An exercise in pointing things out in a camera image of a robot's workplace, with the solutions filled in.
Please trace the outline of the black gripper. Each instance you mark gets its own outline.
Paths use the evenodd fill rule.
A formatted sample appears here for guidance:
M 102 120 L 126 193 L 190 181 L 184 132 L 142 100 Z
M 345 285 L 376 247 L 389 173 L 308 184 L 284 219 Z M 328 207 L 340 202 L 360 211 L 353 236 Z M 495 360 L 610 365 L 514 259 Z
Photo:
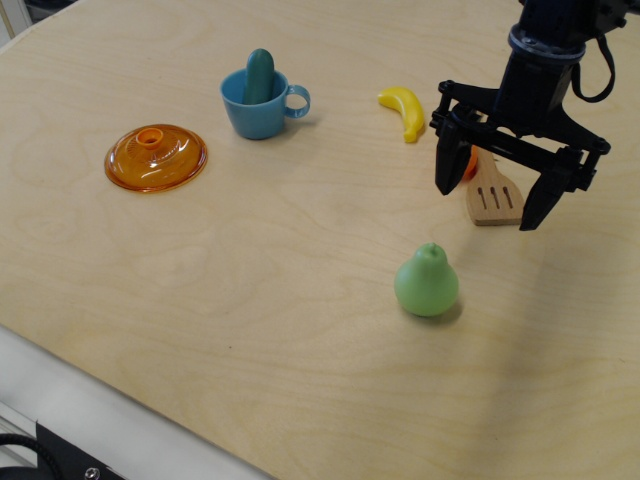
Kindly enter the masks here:
M 446 80 L 430 126 L 438 136 L 435 183 L 448 195 L 461 182 L 471 146 L 540 173 L 525 201 L 521 231 L 537 229 L 564 191 L 591 185 L 608 142 L 576 123 L 562 102 L 578 63 L 513 53 L 497 89 Z M 566 177 L 552 171 L 558 170 Z

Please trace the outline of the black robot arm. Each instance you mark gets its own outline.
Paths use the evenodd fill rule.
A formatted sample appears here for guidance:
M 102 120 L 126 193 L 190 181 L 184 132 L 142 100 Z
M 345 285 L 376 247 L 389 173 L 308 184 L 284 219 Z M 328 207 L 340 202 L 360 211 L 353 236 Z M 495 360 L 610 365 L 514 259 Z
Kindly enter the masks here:
M 638 13 L 636 1 L 525 1 L 509 32 L 511 55 L 496 89 L 446 80 L 430 121 L 438 138 L 435 184 L 447 195 L 462 180 L 473 146 L 535 170 L 539 178 L 524 203 L 520 228 L 535 230 L 562 195 L 587 190 L 609 143 L 564 111 L 567 92 L 585 102 L 606 99 L 581 90 L 580 62 L 594 40 L 615 67 L 607 33 Z

